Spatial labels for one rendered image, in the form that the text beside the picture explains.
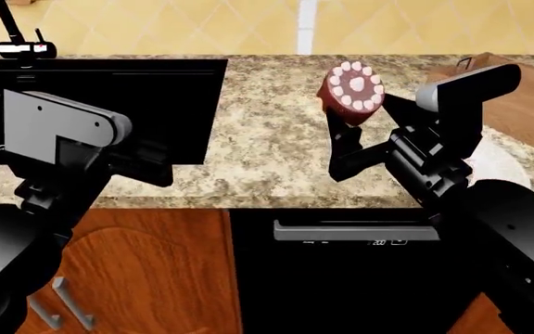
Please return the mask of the black sink basin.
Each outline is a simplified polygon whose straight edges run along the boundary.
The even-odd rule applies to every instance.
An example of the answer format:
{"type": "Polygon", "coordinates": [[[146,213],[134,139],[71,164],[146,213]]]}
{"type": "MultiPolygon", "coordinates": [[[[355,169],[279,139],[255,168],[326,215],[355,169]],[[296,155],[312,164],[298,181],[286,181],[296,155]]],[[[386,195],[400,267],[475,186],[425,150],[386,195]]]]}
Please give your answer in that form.
{"type": "Polygon", "coordinates": [[[123,144],[154,142],[167,147],[173,164],[200,165],[227,64],[223,58],[0,58],[0,145],[4,89],[39,91],[121,113],[133,124],[123,144]]]}

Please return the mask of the black kitchen faucet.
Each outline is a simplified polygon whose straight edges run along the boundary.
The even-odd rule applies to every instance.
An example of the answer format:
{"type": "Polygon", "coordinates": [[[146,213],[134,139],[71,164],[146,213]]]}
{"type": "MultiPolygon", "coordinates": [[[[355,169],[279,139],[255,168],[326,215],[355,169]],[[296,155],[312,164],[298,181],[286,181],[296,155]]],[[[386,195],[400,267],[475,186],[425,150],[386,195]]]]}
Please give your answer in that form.
{"type": "Polygon", "coordinates": [[[57,47],[46,41],[39,29],[34,32],[38,41],[26,41],[9,10],[6,0],[0,0],[0,19],[6,29],[9,41],[0,42],[1,58],[9,59],[54,59],[57,47]]]}

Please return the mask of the wooden tray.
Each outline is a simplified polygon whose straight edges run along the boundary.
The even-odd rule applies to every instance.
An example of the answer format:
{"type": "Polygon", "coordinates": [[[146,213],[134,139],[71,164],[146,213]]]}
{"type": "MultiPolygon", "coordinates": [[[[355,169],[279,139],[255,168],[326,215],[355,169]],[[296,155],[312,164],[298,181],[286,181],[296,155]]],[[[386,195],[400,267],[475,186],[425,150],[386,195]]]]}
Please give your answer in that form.
{"type": "Polygon", "coordinates": [[[451,65],[435,66],[429,70],[427,79],[430,82],[441,80],[503,63],[515,63],[520,67],[521,83],[512,94],[484,104],[484,123],[500,133],[534,147],[534,56],[498,56],[486,52],[451,65]]]}

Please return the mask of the black dishwasher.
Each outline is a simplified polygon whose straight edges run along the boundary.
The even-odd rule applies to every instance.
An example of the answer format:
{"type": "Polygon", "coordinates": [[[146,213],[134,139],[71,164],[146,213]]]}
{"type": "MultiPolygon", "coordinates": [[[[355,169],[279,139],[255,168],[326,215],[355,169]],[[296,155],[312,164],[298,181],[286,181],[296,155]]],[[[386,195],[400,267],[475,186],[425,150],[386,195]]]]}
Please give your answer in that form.
{"type": "Polygon", "coordinates": [[[429,226],[421,209],[229,211],[243,334],[447,334],[480,294],[441,241],[277,241],[284,226],[429,226]]]}

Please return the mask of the wooden cabinet door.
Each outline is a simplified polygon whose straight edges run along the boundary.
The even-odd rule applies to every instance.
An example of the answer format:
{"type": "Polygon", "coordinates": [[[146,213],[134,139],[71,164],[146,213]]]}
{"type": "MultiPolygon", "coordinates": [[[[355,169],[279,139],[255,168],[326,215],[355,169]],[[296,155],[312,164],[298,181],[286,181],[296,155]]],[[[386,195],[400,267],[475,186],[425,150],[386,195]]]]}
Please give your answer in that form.
{"type": "Polygon", "coordinates": [[[498,308],[481,293],[470,303],[447,334],[514,334],[498,314],[498,308]]]}
{"type": "Polygon", "coordinates": [[[92,209],[75,227],[58,277],[86,329],[50,287],[18,334],[243,334],[229,216],[218,209],[92,209]]]}

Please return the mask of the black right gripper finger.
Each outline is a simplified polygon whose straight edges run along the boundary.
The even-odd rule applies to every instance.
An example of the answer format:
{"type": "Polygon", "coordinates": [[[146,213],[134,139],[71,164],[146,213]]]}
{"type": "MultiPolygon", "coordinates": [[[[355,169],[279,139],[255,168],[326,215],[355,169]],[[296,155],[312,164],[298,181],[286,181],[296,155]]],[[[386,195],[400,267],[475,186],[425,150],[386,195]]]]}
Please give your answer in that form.
{"type": "Polygon", "coordinates": [[[410,99],[385,94],[382,107],[400,128],[416,130],[437,125],[437,113],[419,108],[410,99]]]}
{"type": "Polygon", "coordinates": [[[363,148],[361,127],[350,127],[332,108],[325,110],[331,143],[328,172],[336,182],[348,180],[365,169],[383,163],[391,148],[389,141],[363,148]]]}

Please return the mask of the chocolate cake with white dollops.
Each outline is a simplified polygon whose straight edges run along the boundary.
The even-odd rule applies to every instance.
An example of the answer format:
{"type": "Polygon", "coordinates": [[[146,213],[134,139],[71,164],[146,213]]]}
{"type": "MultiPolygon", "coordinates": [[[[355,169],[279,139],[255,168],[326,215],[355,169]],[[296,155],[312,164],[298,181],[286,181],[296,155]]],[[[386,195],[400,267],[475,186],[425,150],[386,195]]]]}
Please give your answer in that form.
{"type": "Polygon", "coordinates": [[[344,60],[330,69],[316,96],[324,113],[331,111],[350,126],[359,126],[382,107],[386,89],[371,66],[344,60]]]}

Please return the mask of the white plate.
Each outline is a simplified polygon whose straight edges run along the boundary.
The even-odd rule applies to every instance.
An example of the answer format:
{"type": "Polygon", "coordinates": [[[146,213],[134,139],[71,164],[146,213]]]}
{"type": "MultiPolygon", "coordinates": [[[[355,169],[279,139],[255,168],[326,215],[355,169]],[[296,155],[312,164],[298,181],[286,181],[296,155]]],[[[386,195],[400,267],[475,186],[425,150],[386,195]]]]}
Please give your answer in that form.
{"type": "Polygon", "coordinates": [[[472,168],[472,174],[468,177],[470,186],[479,180],[505,180],[531,188],[530,178],[522,165],[487,138],[481,139],[464,162],[472,168]]]}

